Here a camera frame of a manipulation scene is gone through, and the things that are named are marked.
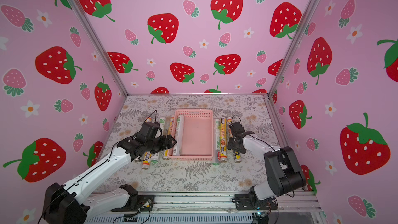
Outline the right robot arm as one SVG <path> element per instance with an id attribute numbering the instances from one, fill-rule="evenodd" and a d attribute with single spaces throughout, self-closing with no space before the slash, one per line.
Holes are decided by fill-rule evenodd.
<path id="1" fill-rule="evenodd" d="M 255 137 L 252 131 L 245 131 L 240 122 L 229 125 L 232 137 L 227 149 L 245 154 L 247 151 L 262 158 L 265 164 L 266 181 L 251 187 L 249 199 L 254 205 L 276 198 L 306 186 L 306 177 L 298 159 L 289 146 L 279 147 Z"/>

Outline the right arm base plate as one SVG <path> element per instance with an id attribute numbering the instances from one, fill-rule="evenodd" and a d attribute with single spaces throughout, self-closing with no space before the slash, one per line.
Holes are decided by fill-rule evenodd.
<path id="1" fill-rule="evenodd" d="M 231 200 L 238 211 L 273 211 L 277 210 L 276 201 L 272 198 L 258 200 L 253 193 L 235 194 Z"/>

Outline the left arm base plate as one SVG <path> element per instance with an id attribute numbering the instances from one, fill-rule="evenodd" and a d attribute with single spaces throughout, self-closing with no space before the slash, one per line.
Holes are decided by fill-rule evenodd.
<path id="1" fill-rule="evenodd" d="M 121 208 L 114 208 L 112 212 L 150 212 L 153 209 L 155 195 L 135 195 L 128 199 Z"/>

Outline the white green wrap roll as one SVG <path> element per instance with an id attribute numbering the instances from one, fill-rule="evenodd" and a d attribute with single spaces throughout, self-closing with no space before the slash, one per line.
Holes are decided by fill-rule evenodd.
<path id="1" fill-rule="evenodd" d="M 160 124 L 161 130 L 157 131 L 157 134 L 155 136 L 156 138 L 160 137 L 163 134 L 164 127 L 165 127 L 165 122 L 166 122 L 166 118 L 165 117 L 161 117 L 159 119 L 159 124 Z M 159 159 L 160 159 L 159 157 L 160 157 L 160 153 L 159 152 L 154 154 L 154 155 L 152 155 L 151 162 L 152 163 L 157 163 L 159 161 Z"/>

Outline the white grape wrap roll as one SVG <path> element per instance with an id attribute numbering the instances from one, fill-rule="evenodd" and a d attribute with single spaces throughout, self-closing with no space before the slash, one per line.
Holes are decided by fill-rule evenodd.
<path id="1" fill-rule="evenodd" d="M 220 119 L 214 118 L 214 142 L 215 142 L 215 153 L 213 159 L 213 165 L 218 166 L 220 164 Z"/>

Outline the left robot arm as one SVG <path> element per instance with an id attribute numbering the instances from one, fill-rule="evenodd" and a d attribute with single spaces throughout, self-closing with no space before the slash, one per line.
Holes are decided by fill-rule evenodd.
<path id="1" fill-rule="evenodd" d="M 171 135 L 160 135 L 158 122 L 144 122 L 141 129 L 111 149 L 102 160 L 63 185 L 47 188 L 41 219 L 49 224 L 83 224 L 86 220 L 113 209 L 138 208 L 138 191 L 122 185 L 100 196 L 91 194 L 119 169 L 141 157 L 144 153 L 156 154 L 173 148 L 177 141 Z"/>

